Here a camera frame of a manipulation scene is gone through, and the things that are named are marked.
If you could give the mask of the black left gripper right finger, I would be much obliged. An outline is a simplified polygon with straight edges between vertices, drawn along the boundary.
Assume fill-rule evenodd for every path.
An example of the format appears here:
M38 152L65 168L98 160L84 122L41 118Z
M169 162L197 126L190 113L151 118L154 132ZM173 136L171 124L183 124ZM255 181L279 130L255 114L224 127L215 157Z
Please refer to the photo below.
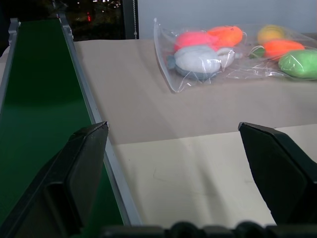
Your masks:
M276 129L241 122L238 130L252 177L274 221L317 224L317 163Z

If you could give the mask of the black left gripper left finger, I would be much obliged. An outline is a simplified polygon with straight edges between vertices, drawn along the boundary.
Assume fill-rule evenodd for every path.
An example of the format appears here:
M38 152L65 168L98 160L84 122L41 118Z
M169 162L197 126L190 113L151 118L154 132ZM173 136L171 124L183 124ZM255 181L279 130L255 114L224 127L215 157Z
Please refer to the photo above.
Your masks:
M103 121L73 133L37 173L0 226L0 238L70 238L86 226L101 179Z

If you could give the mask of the green conveyor belt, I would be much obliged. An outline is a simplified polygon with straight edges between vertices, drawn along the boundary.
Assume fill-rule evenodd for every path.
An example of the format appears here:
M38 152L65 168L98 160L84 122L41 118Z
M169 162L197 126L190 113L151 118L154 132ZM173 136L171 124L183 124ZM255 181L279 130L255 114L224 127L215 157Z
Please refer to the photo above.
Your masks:
M0 226L40 169L93 115L69 27L59 19L21 23L0 113ZM89 220L70 238L99 238L123 217L103 159Z

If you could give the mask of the green plush toy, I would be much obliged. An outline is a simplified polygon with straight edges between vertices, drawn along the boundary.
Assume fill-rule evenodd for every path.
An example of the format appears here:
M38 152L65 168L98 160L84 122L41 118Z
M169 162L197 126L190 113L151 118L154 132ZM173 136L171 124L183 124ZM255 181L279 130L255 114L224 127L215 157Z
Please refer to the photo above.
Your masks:
M301 79L317 79L317 50L290 51L278 61L284 73Z

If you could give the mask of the orange-red plush toy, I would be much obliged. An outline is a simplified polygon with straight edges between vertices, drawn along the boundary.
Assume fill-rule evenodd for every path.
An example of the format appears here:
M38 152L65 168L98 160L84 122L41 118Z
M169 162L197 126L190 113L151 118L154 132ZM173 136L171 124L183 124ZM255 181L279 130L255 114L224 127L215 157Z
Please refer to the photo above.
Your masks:
M263 43L264 56L272 60L278 60L289 51L304 50L305 47L296 41L275 39Z

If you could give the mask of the clear plastic zip bag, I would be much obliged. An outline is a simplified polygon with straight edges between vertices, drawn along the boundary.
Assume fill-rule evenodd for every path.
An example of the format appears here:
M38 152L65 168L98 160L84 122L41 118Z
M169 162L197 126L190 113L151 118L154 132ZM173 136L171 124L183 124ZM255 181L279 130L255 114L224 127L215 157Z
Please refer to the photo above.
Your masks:
M273 77L317 82L317 39L274 24L169 30L154 22L159 66L170 89Z

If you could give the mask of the beige table cloth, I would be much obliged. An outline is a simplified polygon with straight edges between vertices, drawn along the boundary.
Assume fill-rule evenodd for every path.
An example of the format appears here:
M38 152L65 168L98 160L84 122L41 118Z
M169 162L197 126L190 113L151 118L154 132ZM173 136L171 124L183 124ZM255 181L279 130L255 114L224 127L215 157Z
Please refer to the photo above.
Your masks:
M242 121L269 127L317 124L316 82L265 78L172 93L151 40L74 46L114 144L233 132Z

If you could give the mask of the yellow plush toy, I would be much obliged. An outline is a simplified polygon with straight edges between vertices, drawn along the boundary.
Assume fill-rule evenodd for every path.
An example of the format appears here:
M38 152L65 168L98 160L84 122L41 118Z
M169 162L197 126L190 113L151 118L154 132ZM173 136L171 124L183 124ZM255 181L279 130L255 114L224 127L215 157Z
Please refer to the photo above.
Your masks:
M283 38L285 38L285 31L278 25L265 25L257 34L257 40L260 45L270 40Z

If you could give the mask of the white grey plush toy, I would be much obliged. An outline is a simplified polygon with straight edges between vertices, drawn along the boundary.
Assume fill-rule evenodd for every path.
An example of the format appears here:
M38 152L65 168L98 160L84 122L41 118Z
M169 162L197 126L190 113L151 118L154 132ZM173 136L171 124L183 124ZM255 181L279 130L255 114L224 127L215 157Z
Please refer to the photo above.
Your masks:
M166 59L168 68L175 69L185 78L206 81L223 72L240 57L241 54L232 48L215 51L207 45L198 45L181 48Z

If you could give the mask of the orange plush toy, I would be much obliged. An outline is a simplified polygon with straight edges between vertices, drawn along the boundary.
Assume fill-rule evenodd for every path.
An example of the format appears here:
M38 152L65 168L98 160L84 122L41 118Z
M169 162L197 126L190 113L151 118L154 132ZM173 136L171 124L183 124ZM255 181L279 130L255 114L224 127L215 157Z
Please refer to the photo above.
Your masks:
M243 39L243 31L237 26L217 26L207 33L217 38L214 43L217 47L234 47Z

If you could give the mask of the pink plush toy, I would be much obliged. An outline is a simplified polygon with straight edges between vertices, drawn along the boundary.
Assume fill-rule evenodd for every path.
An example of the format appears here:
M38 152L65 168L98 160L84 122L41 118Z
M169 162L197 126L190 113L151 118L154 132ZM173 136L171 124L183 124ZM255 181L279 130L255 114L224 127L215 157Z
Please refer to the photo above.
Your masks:
M176 37L174 51L177 52L181 48L198 45L207 45L217 51L219 49L219 46L216 45L218 40L218 37L211 36L207 32L203 31L184 32Z

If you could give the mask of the dark window frame post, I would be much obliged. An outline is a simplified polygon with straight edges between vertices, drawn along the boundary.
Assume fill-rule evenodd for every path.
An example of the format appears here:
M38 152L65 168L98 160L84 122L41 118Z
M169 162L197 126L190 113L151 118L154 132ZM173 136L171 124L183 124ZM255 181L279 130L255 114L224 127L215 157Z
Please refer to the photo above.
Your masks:
M139 39L138 0L121 0L124 36Z

